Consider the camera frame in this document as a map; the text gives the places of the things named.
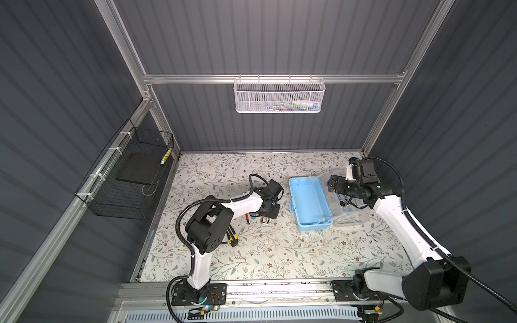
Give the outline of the blue plastic tool box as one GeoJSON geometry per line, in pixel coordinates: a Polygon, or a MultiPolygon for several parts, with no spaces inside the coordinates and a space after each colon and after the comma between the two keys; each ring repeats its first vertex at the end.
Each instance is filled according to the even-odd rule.
{"type": "Polygon", "coordinates": [[[329,226],[358,226],[369,220],[367,209],[341,207],[335,192],[328,192],[327,181],[337,172],[289,179],[289,211],[296,216],[301,232],[325,230],[329,226]]]}

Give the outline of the yellow black utility knife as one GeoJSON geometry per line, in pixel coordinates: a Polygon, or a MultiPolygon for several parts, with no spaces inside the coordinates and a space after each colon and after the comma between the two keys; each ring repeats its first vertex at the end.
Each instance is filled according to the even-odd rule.
{"type": "Polygon", "coordinates": [[[236,247],[238,245],[238,236],[236,234],[236,231],[234,230],[234,228],[231,225],[229,225],[229,227],[226,231],[226,236],[228,239],[228,243],[231,247],[236,247]]]}

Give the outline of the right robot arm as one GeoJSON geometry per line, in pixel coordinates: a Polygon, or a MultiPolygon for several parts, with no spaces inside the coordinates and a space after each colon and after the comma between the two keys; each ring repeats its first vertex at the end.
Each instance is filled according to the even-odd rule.
{"type": "Polygon", "coordinates": [[[403,192],[394,192],[390,184],[380,181],[375,159],[352,157],[345,176],[331,175],[329,192],[346,196],[347,204],[361,200],[388,224],[401,242],[411,265],[409,273],[389,273],[380,267],[358,269],[352,289],[356,296],[385,294],[407,301],[424,311],[463,302],[471,266],[464,257],[454,257],[442,247],[405,204],[403,192]]]}

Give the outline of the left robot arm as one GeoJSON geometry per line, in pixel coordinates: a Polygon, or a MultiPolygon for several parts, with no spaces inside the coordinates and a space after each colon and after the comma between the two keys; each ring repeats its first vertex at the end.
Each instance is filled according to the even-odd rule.
{"type": "Polygon", "coordinates": [[[183,237],[181,229],[176,229],[177,236],[193,258],[186,278],[188,286],[196,292],[209,286],[211,253],[223,242],[233,219],[246,214],[275,219],[279,215],[279,201],[283,196],[281,184],[270,180],[264,187],[251,187],[241,196],[230,199],[208,196],[184,209],[181,216],[191,208],[197,208],[186,224],[187,236],[183,237]]]}

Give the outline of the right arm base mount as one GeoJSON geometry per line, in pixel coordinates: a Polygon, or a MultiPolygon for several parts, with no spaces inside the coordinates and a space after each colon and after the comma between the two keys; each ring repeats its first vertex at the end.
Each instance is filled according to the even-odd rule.
{"type": "Polygon", "coordinates": [[[373,292],[353,280],[332,280],[330,287],[336,301],[381,301],[386,297],[373,292]]]}

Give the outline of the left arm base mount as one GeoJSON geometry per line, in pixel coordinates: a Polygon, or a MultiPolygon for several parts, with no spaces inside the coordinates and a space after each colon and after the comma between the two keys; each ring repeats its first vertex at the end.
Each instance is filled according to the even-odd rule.
{"type": "Polygon", "coordinates": [[[197,290],[185,281],[172,288],[170,303],[172,306],[221,306],[226,303],[227,289],[226,283],[208,283],[197,290]]]}

